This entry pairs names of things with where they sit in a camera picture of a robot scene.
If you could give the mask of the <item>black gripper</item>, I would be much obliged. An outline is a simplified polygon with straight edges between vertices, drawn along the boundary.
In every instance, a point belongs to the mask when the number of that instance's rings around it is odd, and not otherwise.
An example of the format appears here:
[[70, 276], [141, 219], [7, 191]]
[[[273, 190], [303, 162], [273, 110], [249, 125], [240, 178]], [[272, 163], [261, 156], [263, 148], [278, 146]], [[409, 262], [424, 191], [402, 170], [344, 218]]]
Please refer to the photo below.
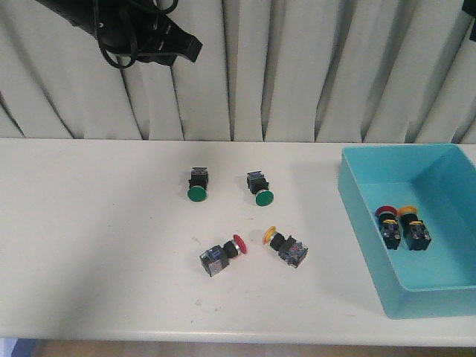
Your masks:
[[202, 43], [168, 16], [175, 2], [162, 1], [41, 1], [41, 5], [92, 35], [103, 58], [113, 55], [135, 62], [172, 65], [178, 57], [196, 62]]

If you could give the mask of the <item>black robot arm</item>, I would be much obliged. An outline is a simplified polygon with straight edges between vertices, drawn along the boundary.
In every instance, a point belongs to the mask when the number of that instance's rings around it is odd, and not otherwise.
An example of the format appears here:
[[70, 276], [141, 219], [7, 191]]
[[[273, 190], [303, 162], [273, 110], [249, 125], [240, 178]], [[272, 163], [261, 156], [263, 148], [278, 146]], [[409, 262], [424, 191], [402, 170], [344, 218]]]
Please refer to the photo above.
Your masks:
[[462, 11], [474, 19], [469, 39], [476, 42], [476, 0], [464, 0]]

